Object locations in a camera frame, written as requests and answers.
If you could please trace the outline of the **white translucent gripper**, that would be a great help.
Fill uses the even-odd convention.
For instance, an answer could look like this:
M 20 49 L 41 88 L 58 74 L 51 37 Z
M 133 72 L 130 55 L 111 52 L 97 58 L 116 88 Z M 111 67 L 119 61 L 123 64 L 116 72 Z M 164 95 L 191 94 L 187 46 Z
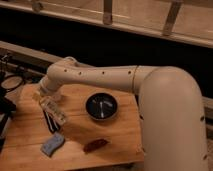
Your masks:
M 60 126 L 66 123 L 67 117 L 65 113 L 59 108 L 51 96 L 41 96 L 39 92 L 35 92 L 32 98 L 55 123 Z

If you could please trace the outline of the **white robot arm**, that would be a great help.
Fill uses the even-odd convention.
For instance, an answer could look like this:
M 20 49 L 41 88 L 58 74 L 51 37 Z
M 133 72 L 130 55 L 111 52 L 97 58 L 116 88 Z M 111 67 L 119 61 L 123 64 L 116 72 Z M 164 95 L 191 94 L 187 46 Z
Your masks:
M 72 57 L 47 69 L 38 97 L 66 84 L 129 92 L 143 115 L 144 171 L 209 171 L 204 104 L 195 79 L 185 70 L 164 66 L 93 67 Z

